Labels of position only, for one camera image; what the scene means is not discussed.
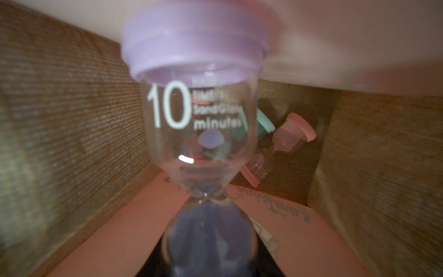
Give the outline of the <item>red burlap canvas bag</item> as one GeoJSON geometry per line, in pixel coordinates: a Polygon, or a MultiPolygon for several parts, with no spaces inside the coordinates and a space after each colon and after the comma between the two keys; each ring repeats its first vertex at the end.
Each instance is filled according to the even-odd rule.
{"type": "MultiPolygon", "coordinates": [[[[319,140],[263,192],[314,207],[378,277],[443,274],[443,3],[326,2],[314,46],[272,39],[259,107],[319,140]]],[[[42,1],[1,2],[1,275],[49,268],[159,173],[115,31],[42,1]]]]}

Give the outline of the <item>pink hourglass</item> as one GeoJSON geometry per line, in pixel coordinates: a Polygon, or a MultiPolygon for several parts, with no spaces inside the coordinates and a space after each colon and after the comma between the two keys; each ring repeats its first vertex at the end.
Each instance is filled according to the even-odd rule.
{"type": "Polygon", "coordinates": [[[272,146],[258,150],[241,168],[241,173],[252,187],[257,188],[273,170],[276,154],[293,154],[316,137],[315,130],[307,120],[296,113],[290,113],[285,122],[273,132],[272,146]]]}

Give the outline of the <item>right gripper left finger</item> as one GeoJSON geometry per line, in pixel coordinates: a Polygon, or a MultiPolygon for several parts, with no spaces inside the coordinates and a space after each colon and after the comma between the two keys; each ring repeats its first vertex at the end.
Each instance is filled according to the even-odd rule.
{"type": "Polygon", "coordinates": [[[166,262],[162,255],[162,238],[158,241],[153,251],[141,267],[136,277],[165,277],[166,262]]]}

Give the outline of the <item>purple hourglass front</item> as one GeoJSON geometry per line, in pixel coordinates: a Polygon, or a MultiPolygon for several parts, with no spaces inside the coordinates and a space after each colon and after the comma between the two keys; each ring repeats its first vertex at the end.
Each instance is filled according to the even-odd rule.
{"type": "Polygon", "coordinates": [[[256,151],[267,53],[264,21],[235,1],[163,1],[122,30],[150,158],[189,194],[162,234],[166,277],[255,277],[259,237],[226,186],[256,151]]]}

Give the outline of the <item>green hourglass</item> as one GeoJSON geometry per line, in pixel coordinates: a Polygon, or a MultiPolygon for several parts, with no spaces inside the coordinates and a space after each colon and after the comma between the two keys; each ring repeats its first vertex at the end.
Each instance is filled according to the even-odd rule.
{"type": "MultiPolygon", "coordinates": [[[[271,120],[260,110],[257,109],[257,140],[260,141],[266,135],[273,133],[276,129],[271,120]]],[[[240,141],[248,133],[248,121],[244,112],[239,115],[241,126],[235,130],[235,138],[240,141]]]]}

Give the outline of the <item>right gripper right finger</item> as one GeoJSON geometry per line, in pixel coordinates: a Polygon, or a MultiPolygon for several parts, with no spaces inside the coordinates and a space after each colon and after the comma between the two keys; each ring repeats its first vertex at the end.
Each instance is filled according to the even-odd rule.
{"type": "Polygon", "coordinates": [[[285,277],[274,258],[265,247],[263,241],[257,239],[256,277],[285,277]]]}

